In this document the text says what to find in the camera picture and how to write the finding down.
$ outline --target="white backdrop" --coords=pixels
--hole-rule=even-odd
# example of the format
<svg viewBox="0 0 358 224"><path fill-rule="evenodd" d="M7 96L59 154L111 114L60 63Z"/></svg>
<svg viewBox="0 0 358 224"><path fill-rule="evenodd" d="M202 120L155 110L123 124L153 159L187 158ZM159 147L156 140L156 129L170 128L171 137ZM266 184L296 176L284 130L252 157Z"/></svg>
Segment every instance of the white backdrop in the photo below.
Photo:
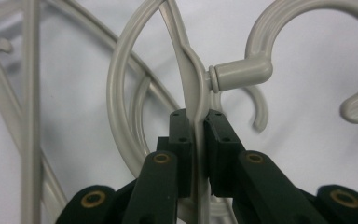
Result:
<svg viewBox="0 0 358 224"><path fill-rule="evenodd" d="M79 1L118 35L141 2ZM178 6L190 45L208 67L243 58L251 28L271 2L181 0ZM0 59L21 97L20 27L20 15L0 22L0 37L14 46ZM112 50L52 6L43 7L40 38L41 147L64 193L70 199L90 185L123 187L133 177L115 146L105 102ZM184 107L172 44L159 14L134 50ZM358 21L332 10L304 14L281 31L272 57L272 78L259 85L269 108L264 132L252 130L254 106L244 91L223 93L223 108L244 146L269 155L296 186L312 194L328 184L358 191L358 125L338 112L358 91ZM128 73L128 99L138 80ZM147 143L154 149L158 136L168 135L169 112L152 97L144 112ZM20 223L20 162L0 117L0 223Z"/></svg>

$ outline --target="curved hook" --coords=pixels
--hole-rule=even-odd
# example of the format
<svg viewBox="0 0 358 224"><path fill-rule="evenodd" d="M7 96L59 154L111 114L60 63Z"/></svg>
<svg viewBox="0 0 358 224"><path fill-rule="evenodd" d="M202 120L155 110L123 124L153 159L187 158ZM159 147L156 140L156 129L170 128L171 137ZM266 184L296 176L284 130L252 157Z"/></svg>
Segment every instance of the curved hook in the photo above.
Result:
<svg viewBox="0 0 358 224"><path fill-rule="evenodd" d="M269 108L267 106L266 99L264 98L263 92L257 88L257 86L248 86L243 88L251 97L255 105L255 121L253 123L254 129L261 133L269 122Z"/></svg>
<svg viewBox="0 0 358 224"><path fill-rule="evenodd" d="M337 9L358 19L358 1L275 1L255 23L246 45L245 60L219 64L214 68L219 90L267 81L272 75L272 47L280 30L296 16L320 8ZM341 116L349 122L358 123L358 92L341 105Z"/></svg>

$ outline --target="small hole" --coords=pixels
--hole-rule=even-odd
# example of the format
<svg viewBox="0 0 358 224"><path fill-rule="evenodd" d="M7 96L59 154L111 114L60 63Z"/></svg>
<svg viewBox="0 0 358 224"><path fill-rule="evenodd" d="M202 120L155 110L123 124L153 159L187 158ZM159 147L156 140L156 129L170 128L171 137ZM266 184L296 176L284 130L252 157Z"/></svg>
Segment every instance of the small hole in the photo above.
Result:
<svg viewBox="0 0 358 224"><path fill-rule="evenodd" d="M89 197L86 198L88 203L96 203L101 199L101 195L99 194L91 194Z"/></svg>
<svg viewBox="0 0 358 224"><path fill-rule="evenodd" d="M94 190L82 198L81 205L85 208L93 208L103 203L105 198L105 193L100 190Z"/></svg>
<svg viewBox="0 0 358 224"><path fill-rule="evenodd" d="M349 208L358 207L358 199L347 191L335 189L331 191L330 197L336 202Z"/></svg>
<svg viewBox="0 0 358 224"><path fill-rule="evenodd" d="M153 157L153 161L160 164L167 163L170 159L170 156L164 153L157 154Z"/></svg>
<svg viewBox="0 0 358 224"><path fill-rule="evenodd" d="M264 161L263 157L255 153L247 154L246 159L253 163L262 163Z"/></svg>

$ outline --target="gray plastic arm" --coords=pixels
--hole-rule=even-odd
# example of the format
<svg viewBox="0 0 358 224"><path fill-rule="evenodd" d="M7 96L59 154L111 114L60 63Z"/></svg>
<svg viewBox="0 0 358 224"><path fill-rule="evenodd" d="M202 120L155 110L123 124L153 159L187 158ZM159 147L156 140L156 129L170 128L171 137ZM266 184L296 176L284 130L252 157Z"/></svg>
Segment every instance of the gray plastic arm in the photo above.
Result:
<svg viewBox="0 0 358 224"><path fill-rule="evenodd" d="M21 106L18 102L14 91L11 89L5 76L5 72L0 65L0 113L5 121L8 131L11 134L16 149L22 155L24 149L21 146ZM41 160L43 164L42 176L42 201L45 203L52 219L58 217L65 207L67 200L62 192L58 181L52 172L45 155L42 152Z"/></svg>
<svg viewBox="0 0 358 224"><path fill-rule="evenodd" d="M149 18L154 14L155 11L157 11L158 7L163 2L164 1L162 0L144 1L132 15L123 33L121 34L120 39L117 42L117 47L112 57L108 74L106 97L108 116L112 133L121 156L135 176L139 174L145 153L142 152L142 150L139 150L140 144L138 144L136 138L133 136L127 122L123 101L124 71L126 69L126 63L131 56L132 46L138 34L141 32ZM200 120L202 120L208 112L209 88L207 87L207 83L205 83L203 80L203 75L205 73L204 67L200 63L200 59L198 59L197 55L186 41L186 33L183 29L183 24L177 23L181 22L179 18L180 15L176 13L177 9L172 10L171 7L176 7L173 1L169 1L169 5L161 6L160 10L163 15L167 15L167 17L164 17L164 19L168 19L166 22L170 25L169 30L171 29L170 31L172 31L173 34L172 42L174 46L178 46L177 52L181 52L181 58L183 59L182 62L186 64L179 64L180 70L183 71L182 69L185 68L191 71L190 73L187 73L187 75L193 76L186 78L184 83L192 90L192 92L196 94L192 96L193 99L187 98L189 101L186 101L186 108L188 108L188 111L186 112L190 119L190 123L195 127L195 135L198 145L197 163L199 165L199 169L203 171L203 169L205 169L205 157L202 155L204 152L202 122ZM205 174L205 172L200 172L200 170L198 170L198 174ZM197 203L194 205L198 206L198 222L208 223L210 194L207 185L207 179L205 176L201 175L198 175L198 177L199 179L197 181L197 190L199 194L197 195ZM188 200L186 202L181 202L181 204L183 203L190 205L183 206L182 209L179 209L178 214L180 217L185 215L186 222L193 222L194 216L190 216L190 214L194 213L194 210L191 211L191 207L194 207L194 205L191 205L193 203L189 202Z"/></svg>
<svg viewBox="0 0 358 224"><path fill-rule="evenodd" d="M14 14L21 9L21 1L6 1L0 3L0 19Z"/></svg>
<svg viewBox="0 0 358 224"><path fill-rule="evenodd" d="M211 71L214 91L226 91L267 81L272 75L271 52L283 26L296 16L319 8L337 9L358 19L358 1L351 0L277 0L257 20L247 42L245 59L219 64ZM358 92L341 106L342 117L358 123Z"/></svg>
<svg viewBox="0 0 358 224"><path fill-rule="evenodd" d="M39 88L39 0L22 0L24 99L21 120L21 223L40 223L42 194Z"/></svg>
<svg viewBox="0 0 358 224"><path fill-rule="evenodd" d="M116 48L118 37L107 28L102 22L95 18L90 12L73 0L48 0L50 4L60 11L69 13L69 16L84 24L94 34L96 34L107 46ZM170 111L179 108L179 105L158 80L156 75L147 67L147 65L134 52L128 60L128 65L138 75L148 75L151 78L149 92L156 96Z"/></svg>
<svg viewBox="0 0 358 224"><path fill-rule="evenodd" d="M144 123L143 123L143 109L144 102L147 93L147 89L150 86L150 77L144 76L139 82L135 93L131 98L130 103L130 112L129 112L129 122L132 133L136 140L138 141L139 149L144 150L144 154L149 154L150 149L147 146L145 133L144 133Z"/></svg>
<svg viewBox="0 0 358 224"><path fill-rule="evenodd" d="M209 223L210 189L205 172L206 149L203 138L203 120L210 105L210 90L203 79L205 68L189 45L186 29L176 2L168 0L167 3L160 6L159 10L170 33L183 83L186 115L196 137L197 166L195 167L197 169L193 170L193 176L197 177L197 186L193 188L192 200L197 204L197 223Z"/></svg>

